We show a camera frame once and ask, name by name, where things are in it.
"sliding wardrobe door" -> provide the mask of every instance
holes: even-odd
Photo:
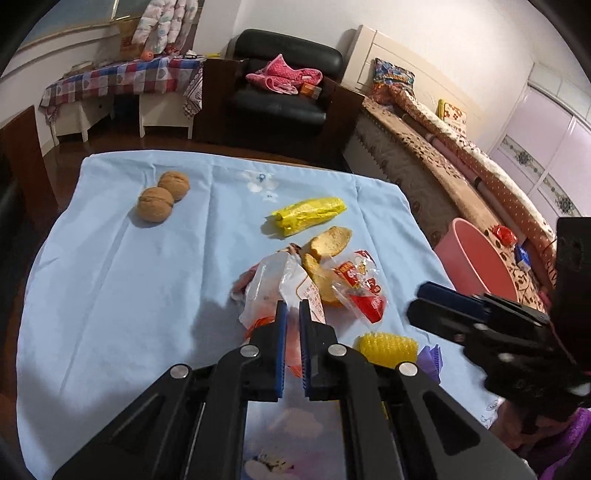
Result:
[[[560,105],[528,87],[491,158],[521,190],[531,192],[554,158],[572,117]]]
[[[578,120],[537,190],[559,216],[591,215],[591,132]]]

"white wall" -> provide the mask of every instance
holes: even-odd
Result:
[[[591,95],[591,82],[569,46],[554,26],[528,0],[493,0],[513,21],[530,44],[537,63],[554,70],[561,78]]]
[[[206,0],[195,33],[193,50],[199,53],[225,53],[240,7],[241,0]]]
[[[490,0],[242,0],[234,34],[261,28],[348,49],[360,24],[417,52],[488,114],[491,149],[527,82],[533,58],[527,39]]]
[[[38,108],[45,88],[76,64],[115,59],[118,53],[116,27],[60,35],[18,51],[0,78],[0,122],[34,105],[39,143],[45,154],[53,146],[51,131]]]

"table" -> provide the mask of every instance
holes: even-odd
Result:
[[[134,204],[167,170],[185,172],[191,189],[164,223],[146,224]],[[327,195],[341,197],[347,211],[287,240],[268,231],[265,217],[277,207]],[[17,422],[32,473],[51,478],[171,365],[210,365],[240,345],[233,282],[287,242],[304,244],[332,225],[352,228],[352,246],[369,249],[384,272],[390,305],[380,329],[441,344],[442,386],[486,424],[495,397],[482,389],[482,373],[457,345],[404,316],[420,284],[451,284],[397,186],[216,155],[115,152],[85,159],[27,285]],[[326,317],[347,345],[367,331],[341,311],[326,309]],[[344,478],[337,406],[308,402],[289,372],[284,391],[277,404],[249,405],[245,468],[259,468],[265,454],[293,465],[286,480]]]
[[[191,138],[193,117],[202,105],[204,61],[205,57],[134,60],[52,83],[43,92],[40,107],[51,125],[54,144],[59,144],[59,135],[76,132],[82,133],[84,142],[88,141],[88,129],[112,113],[113,96],[123,94],[141,97],[139,128],[142,137],[144,126],[164,125],[188,127]],[[162,95],[164,93],[175,95],[168,98]]]

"yellow mesh sponge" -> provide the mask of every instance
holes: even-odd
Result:
[[[376,365],[396,368],[402,362],[416,362],[416,340],[392,333],[366,333],[357,338],[355,348]]]

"pink bucket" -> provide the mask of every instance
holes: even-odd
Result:
[[[459,293],[492,293],[517,301],[517,291],[503,260],[470,222],[456,218],[435,247],[447,276]]]

